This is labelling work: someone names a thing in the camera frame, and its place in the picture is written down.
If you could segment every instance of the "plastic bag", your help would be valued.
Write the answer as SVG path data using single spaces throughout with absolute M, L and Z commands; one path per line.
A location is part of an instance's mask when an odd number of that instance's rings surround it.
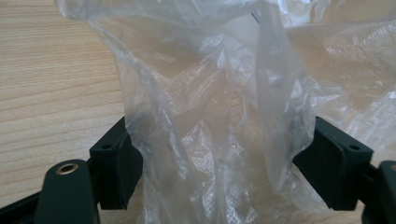
M 116 56 L 144 157 L 142 223 L 287 222 L 295 205 L 324 209 L 290 163 L 312 140 L 315 108 L 366 144 L 396 123 L 391 2 L 367 16 L 352 0 L 276 1 L 280 16 L 262 1 L 55 2 Z M 388 152 L 393 139 L 368 145 Z

